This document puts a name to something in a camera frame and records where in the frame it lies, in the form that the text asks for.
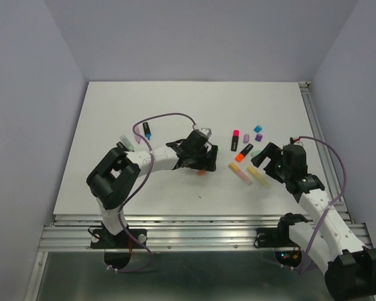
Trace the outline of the black highlighter blue tip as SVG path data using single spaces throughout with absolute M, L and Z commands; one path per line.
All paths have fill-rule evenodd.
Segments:
M 150 127 L 149 127 L 149 123 L 148 122 L 144 122 L 142 124 L 142 127 L 143 127 L 143 130 L 144 130 L 144 136 L 147 140 L 150 140 L 151 136 L 152 136 L 152 133 L 151 133 L 151 130 L 150 130 Z

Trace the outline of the pastel purple highlighter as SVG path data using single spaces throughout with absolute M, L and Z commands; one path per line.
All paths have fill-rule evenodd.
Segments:
M 135 141 L 139 144 L 141 142 L 140 129 L 138 126 L 133 128 Z

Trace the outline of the pastel purple cap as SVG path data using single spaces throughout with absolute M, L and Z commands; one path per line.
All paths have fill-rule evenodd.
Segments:
M 250 139 L 249 134 L 244 134 L 244 137 L 243 137 L 243 143 L 244 143 L 244 144 L 247 144 L 247 143 L 249 142 L 249 139 Z

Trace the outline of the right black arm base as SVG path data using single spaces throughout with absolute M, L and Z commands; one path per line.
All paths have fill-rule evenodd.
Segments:
M 277 228 L 257 228 L 254 246 L 256 248 L 294 248 L 299 247 L 299 244 L 292 241 L 287 233 Z

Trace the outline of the blue highlighter cap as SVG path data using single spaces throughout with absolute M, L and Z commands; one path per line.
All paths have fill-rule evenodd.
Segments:
M 256 132 L 256 133 L 260 133 L 261 131 L 262 131 L 262 126 L 260 126 L 260 125 L 257 125 L 257 126 L 255 126 L 255 128 L 254 128 L 254 131 Z

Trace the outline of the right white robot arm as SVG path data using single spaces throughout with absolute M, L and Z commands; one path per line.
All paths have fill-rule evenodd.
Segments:
M 296 140 L 280 148 L 270 142 L 255 157 L 259 167 L 268 158 L 266 175 L 285 185 L 286 190 L 306 211 L 287 213 L 275 228 L 258 228 L 256 248 L 294 248 L 301 259 L 279 253 L 281 265 L 305 269 L 310 259 L 322 272 L 334 300 L 351 300 L 376 295 L 376 248 L 369 248 L 344 222 L 320 179 L 308 172 L 306 151 Z

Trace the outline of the pastel green highlighter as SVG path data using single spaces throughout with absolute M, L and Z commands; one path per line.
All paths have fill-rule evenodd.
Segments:
M 120 136 L 120 142 L 131 152 L 133 152 L 134 146 L 125 135 Z

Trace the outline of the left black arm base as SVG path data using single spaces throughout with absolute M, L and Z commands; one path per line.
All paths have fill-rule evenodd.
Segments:
M 91 235 L 90 248 L 92 249 L 142 249 L 128 234 L 121 231 L 117 235 L 110 234 L 104 227 L 88 228 Z

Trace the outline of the black highlighter purple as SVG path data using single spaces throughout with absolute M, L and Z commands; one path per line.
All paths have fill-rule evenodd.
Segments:
M 117 147 L 120 148 L 121 150 L 125 150 L 125 146 L 121 142 L 117 142 Z

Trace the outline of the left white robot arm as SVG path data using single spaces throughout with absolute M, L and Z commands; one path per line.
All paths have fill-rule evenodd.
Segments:
M 154 150 L 129 152 L 122 143 L 112 148 L 86 179 L 96 197 L 106 229 L 105 239 L 114 247 L 127 239 L 124 202 L 136 180 L 153 172 L 189 168 L 214 172 L 218 146 L 209 142 L 211 129 L 194 129 L 187 138 Z

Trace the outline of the pastel green cap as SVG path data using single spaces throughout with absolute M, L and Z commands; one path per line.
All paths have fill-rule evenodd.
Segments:
M 251 157 L 256 157 L 258 154 L 260 154 L 260 150 L 255 150 L 251 153 Z

